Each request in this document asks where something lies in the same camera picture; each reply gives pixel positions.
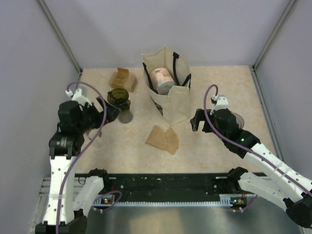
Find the olive green coffee dripper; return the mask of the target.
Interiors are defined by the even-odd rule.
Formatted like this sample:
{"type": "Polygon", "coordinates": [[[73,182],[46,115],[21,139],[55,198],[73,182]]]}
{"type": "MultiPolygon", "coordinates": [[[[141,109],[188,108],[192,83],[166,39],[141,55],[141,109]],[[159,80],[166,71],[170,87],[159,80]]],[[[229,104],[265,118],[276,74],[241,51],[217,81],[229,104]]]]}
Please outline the olive green coffee dripper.
{"type": "Polygon", "coordinates": [[[115,88],[107,93],[107,101],[122,112],[130,110],[129,93],[123,88],[115,88]]]}

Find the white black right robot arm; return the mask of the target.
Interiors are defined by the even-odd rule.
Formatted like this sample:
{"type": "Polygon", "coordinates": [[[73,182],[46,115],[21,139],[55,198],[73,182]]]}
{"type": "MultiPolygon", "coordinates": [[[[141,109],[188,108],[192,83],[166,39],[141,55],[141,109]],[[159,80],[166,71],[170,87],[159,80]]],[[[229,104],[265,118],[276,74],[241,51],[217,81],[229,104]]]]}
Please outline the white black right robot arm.
{"type": "Polygon", "coordinates": [[[193,131],[198,130],[201,121],[204,122],[203,132],[217,135],[230,152],[257,166],[268,177],[264,180],[245,169],[233,169],[234,177],[227,181],[231,192],[245,190],[254,193],[279,206],[297,225],[311,228],[311,179],[296,172],[259,138],[244,130],[243,118],[229,109],[197,109],[190,120],[193,131]]]}

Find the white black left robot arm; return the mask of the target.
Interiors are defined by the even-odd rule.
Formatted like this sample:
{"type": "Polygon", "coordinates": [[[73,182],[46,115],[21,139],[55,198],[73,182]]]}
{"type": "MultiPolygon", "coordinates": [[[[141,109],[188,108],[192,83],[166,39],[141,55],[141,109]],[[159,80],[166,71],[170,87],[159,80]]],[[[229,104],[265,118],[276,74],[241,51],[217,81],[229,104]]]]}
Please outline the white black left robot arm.
{"type": "Polygon", "coordinates": [[[84,143],[84,134],[113,122],[120,109],[97,98],[103,111],[93,103],[76,100],[59,105],[57,131],[49,141],[51,181],[47,208],[36,225],[37,234],[84,234],[88,213],[99,193],[109,191],[111,182],[104,169],[93,169],[77,196],[74,196],[75,167],[84,143]]]}

